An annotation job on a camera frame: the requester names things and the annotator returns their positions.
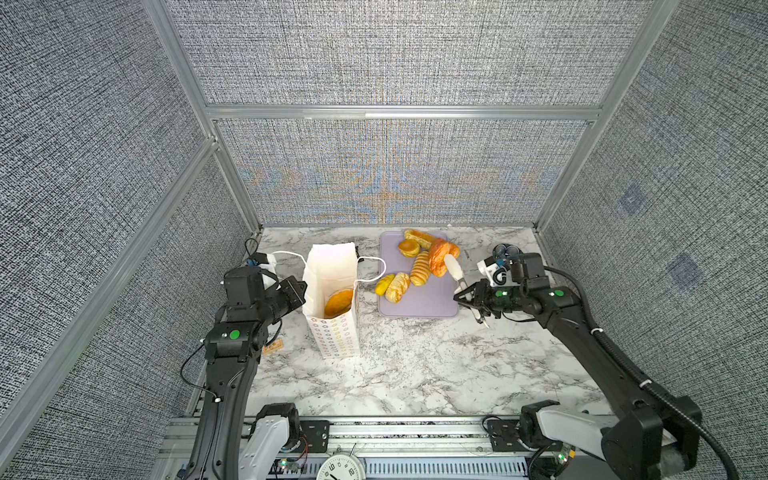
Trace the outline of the reddish brown croissant pastry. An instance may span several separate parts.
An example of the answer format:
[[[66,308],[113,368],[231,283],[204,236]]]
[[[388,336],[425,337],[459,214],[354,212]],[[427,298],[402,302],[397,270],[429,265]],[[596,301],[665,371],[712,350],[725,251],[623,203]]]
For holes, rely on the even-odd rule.
[[[434,276],[441,278],[446,274],[445,257],[447,255],[457,258],[460,255],[460,248],[452,242],[436,238],[428,253],[429,269]]]

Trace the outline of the sesame oval bread roll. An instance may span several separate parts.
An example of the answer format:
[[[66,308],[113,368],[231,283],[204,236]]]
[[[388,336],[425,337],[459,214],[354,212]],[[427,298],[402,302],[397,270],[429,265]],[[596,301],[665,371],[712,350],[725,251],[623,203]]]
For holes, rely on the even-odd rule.
[[[354,290],[351,288],[334,292],[325,304],[324,318],[333,319],[349,312],[353,305],[354,295]]]

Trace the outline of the white patterned paper bag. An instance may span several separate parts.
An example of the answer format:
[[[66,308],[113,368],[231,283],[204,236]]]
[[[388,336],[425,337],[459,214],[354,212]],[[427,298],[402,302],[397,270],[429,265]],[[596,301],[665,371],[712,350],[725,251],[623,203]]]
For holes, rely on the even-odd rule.
[[[359,356],[358,291],[361,285],[380,277],[358,275],[360,258],[353,242],[315,244],[306,256],[296,252],[291,255],[304,263],[307,289],[302,314],[323,358]]]

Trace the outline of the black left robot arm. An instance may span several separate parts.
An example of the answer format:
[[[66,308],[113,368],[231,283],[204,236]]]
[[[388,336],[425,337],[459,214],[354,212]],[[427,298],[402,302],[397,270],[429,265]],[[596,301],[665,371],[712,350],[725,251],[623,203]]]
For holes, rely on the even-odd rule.
[[[237,267],[224,275],[226,318],[203,339],[207,395],[186,479],[237,479],[245,409],[253,379],[269,343],[268,328],[305,303],[307,284],[281,280],[260,267]]]

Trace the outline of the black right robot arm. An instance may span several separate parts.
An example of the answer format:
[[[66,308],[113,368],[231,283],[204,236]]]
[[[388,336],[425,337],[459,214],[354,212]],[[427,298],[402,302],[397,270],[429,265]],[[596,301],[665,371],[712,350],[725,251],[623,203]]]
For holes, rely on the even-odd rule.
[[[701,422],[702,412],[687,396],[675,397],[645,374],[597,324],[581,284],[571,278],[553,286],[554,268],[538,254],[517,254],[502,265],[512,282],[494,286],[487,279],[467,284],[458,261],[444,258],[458,283],[454,301],[475,311],[483,322],[522,312],[571,352],[608,400],[613,415],[599,418],[573,412],[556,401],[522,407],[517,435],[523,445],[543,452],[569,445],[605,462],[620,479],[663,479],[696,466],[699,444],[713,450],[729,479],[737,466]]]

